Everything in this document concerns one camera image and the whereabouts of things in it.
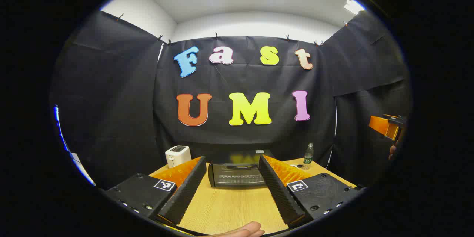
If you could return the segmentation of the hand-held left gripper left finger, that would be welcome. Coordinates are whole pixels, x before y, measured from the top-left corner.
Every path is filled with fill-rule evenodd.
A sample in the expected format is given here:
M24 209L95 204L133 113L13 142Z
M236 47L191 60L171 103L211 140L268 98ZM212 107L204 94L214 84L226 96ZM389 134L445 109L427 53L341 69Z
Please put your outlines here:
M104 194L148 220L178 225L205 173L201 156L154 175L136 173Z

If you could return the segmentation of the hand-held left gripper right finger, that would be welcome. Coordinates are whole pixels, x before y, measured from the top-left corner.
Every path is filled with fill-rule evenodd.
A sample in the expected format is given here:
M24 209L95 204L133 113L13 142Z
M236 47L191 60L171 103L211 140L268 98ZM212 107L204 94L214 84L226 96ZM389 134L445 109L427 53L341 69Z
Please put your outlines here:
M258 169L289 228L320 220L362 193L329 173L311 175L266 155Z

